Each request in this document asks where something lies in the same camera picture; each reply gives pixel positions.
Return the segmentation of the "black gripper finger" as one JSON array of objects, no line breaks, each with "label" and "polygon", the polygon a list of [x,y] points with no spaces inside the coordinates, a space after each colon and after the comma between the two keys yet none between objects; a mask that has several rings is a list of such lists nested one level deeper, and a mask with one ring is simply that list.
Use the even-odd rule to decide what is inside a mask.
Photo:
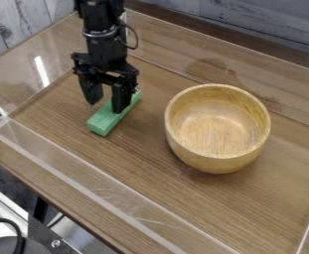
[{"label": "black gripper finger", "polygon": [[123,83],[115,83],[111,87],[111,107],[112,112],[119,114],[131,102],[131,89]]},{"label": "black gripper finger", "polygon": [[88,75],[80,75],[77,81],[87,103],[95,105],[103,97],[101,84]]}]

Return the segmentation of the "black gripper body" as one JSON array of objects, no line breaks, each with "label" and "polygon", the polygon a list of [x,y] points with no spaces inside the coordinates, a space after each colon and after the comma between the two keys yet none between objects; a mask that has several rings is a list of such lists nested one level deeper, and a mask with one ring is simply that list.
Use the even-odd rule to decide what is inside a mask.
[{"label": "black gripper body", "polygon": [[124,29],[89,31],[84,29],[85,53],[72,53],[76,76],[88,75],[101,85],[125,84],[131,92],[136,88],[137,69],[127,62],[127,51],[137,45],[128,46]]}]

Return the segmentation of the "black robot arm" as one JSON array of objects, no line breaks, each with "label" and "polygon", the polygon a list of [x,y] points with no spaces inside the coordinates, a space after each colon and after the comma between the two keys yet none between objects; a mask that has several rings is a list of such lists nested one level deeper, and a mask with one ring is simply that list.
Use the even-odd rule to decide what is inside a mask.
[{"label": "black robot arm", "polygon": [[120,19],[123,0],[76,0],[76,7],[87,52],[70,55],[73,73],[89,105],[103,96],[101,86],[111,87],[111,109],[119,114],[131,104],[139,74],[127,62],[127,51],[135,50],[137,45],[128,46],[125,41],[125,30],[133,30]]}]

